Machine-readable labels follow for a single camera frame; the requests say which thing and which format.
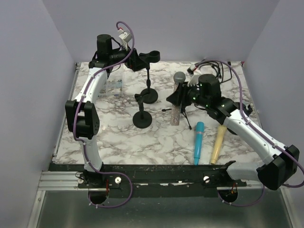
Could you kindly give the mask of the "black stand with clip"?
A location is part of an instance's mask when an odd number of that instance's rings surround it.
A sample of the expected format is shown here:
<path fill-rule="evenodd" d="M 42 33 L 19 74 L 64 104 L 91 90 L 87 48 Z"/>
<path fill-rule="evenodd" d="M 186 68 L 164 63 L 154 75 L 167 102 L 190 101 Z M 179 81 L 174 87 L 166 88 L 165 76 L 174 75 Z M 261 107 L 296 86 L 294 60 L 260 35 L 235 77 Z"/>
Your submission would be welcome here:
<path fill-rule="evenodd" d="M 139 106 L 139 111 L 136 112 L 133 116 L 133 124 L 135 127 L 144 129 L 151 125 L 152 116 L 149 112 L 144 110 L 143 100 L 149 93 L 145 93 L 144 95 L 135 94 L 134 98 Z"/>

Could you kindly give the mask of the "black tall mic stand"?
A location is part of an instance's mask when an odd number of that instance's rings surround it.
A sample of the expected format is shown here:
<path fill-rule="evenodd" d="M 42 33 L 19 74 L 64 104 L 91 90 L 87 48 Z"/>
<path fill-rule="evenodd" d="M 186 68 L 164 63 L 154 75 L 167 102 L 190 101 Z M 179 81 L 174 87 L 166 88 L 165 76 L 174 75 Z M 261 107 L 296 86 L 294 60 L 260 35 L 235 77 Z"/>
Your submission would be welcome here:
<path fill-rule="evenodd" d="M 148 61 L 149 63 L 157 63 L 160 61 L 160 52 L 157 50 L 149 52 Z M 158 93 L 155 89 L 151 88 L 151 79 L 150 79 L 150 68 L 146 69 L 147 71 L 147 80 L 146 85 L 147 88 L 141 91 L 141 95 L 145 93 L 149 93 L 143 100 L 145 104 L 153 104 L 158 100 Z"/>

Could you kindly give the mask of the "black tripod shock mount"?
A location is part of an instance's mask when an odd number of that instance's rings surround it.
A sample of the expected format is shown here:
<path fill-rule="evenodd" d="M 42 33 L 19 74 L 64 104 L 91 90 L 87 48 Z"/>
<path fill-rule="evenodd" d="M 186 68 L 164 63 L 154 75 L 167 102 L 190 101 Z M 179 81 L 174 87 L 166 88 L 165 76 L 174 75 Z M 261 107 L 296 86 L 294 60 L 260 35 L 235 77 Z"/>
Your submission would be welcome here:
<path fill-rule="evenodd" d="M 161 110 L 162 112 L 170 111 L 171 112 L 171 120 L 170 123 L 172 126 L 178 126 L 180 124 L 180 117 L 181 115 L 186 119 L 188 123 L 188 127 L 191 130 L 192 126 L 188 120 L 185 106 L 175 106 L 173 105 L 172 108 L 164 108 Z"/>

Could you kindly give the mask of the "black shock mount round-base stand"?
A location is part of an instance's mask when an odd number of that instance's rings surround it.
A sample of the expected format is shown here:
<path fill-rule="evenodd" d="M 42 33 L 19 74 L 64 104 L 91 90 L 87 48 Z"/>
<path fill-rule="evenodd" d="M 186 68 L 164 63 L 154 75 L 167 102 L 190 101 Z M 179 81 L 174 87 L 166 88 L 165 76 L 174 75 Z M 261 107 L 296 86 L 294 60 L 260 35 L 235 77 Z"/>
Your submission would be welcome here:
<path fill-rule="evenodd" d="M 246 116 L 250 116 L 253 112 L 253 108 L 251 107 L 250 104 L 242 104 L 243 112 L 245 113 Z"/>

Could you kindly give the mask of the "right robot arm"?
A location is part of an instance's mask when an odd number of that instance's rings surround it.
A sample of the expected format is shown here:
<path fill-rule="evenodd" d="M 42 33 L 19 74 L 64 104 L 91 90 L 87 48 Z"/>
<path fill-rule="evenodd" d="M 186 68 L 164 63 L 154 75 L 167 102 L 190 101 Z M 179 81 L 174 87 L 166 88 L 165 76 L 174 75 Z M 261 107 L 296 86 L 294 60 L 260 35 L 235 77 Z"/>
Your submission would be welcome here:
<path fill-rule="evenodd" d="M 233 161 L 218 175 L 222 185 L 229 186 L 235 180 L 251 180 L 276 190 L 295 174 L 298 148 L 287 147 L 265 133 L 243 113 L 241 104 L 223 97 L 220 82 L 214 75 L 200 75 L 191 86 L 187 82 L 179 84 L 166 100 L 175 106 L 203 106 L 209 117 L 240 136 L 262 160 L 261 163 Z"/>

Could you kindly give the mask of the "yellow microphone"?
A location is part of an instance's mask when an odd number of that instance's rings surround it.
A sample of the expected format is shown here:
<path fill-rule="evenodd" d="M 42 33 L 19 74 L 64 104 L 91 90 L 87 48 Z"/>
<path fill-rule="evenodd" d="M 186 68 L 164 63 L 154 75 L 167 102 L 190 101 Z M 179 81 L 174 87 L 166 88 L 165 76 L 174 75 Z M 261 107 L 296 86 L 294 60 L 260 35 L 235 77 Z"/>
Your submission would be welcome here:
<path fill-rule="evenodd" d="M 221 146 L 222 146 L 222 142 L 223 142 L 226 130 L 227 130 L 227 128 L 223 125 L 220 125 L 218 127 L 217 137 L 216 137 L 216 140 L 215 140 L 215 143 L 214 143 L 211 159 L 209 161 L 209 163 L 212 164 L 212 165 L 216 164 L 216 162 L 218 161 Z"/>

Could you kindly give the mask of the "blue microphone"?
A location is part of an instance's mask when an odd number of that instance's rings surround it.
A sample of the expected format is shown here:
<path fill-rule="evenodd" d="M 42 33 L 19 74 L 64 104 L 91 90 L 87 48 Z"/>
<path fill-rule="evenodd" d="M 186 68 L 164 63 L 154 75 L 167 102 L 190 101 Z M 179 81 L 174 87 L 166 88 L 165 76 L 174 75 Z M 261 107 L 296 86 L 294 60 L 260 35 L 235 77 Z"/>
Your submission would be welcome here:
<path fill-rule="evenodd" d="M 202 148 L 203 134 L 205 125 L 203 122 L 197 122 L 196 135 L 195 135 L 195 146 L 194 146 L 194 165 L 198 165 L 200 161 L 200 153 Z"/>

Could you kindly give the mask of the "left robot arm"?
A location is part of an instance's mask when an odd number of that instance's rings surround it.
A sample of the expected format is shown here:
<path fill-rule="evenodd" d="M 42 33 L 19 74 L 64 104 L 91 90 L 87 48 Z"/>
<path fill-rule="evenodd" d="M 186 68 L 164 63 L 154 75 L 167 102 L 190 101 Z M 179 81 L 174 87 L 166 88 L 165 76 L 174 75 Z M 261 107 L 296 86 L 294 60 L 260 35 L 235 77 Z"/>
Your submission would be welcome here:
<path fill-rule="evenodd" d="M 102 85 L 107 81 L 112 69 L 120 64 L 125 64 L 136 72 L 142 69 L 150 69 L 151 63 L 160 61 L 160 52 L 137 53 L 135 45 L 129 45 L 134 41 L 131 33 L 123 31 L 119 36 L 119 47 L 113 48 L 115 39 L 108 34 L 97 36 L 97 50 L 89 62 L 88 78 L 74 100 L 68 100 L 65 104 L 66 120 L 69 131 L 74 140 L 82 147 L 85 160 L 84 169 L 89 177 L 89 182 L 96 188 L 105 183 L 103 161 L 99 155 L 96 135 L 99 131 L 100 120 L 95 108 L 95 102 L 99 96 Z"/>

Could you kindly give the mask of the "glitter microphone silver head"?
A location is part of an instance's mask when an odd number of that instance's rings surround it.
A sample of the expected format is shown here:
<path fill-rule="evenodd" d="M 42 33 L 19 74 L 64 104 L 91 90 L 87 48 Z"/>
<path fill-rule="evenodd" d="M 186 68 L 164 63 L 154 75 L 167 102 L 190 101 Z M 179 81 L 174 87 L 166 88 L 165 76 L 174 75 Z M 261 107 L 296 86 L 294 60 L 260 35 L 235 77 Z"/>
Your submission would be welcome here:
<path fill-rule="evenodd" d="M 175 95 L 173 96 L 173 105 L 172 105 L 172 110 L 171 110 L 171 125 L 172 126 L 178 126 L 180 123 L 181 107 L 180 107 L 180 102 L 179 102 L 179 95 L 178 95 L 178 92 L 176 92 L 176 90 L 178 89 L 179 84 L 182 84 L 185 81 L 185 79 L 186 79 L 186 76 L 181 71 L 176 72 L 173 76 Z"/>

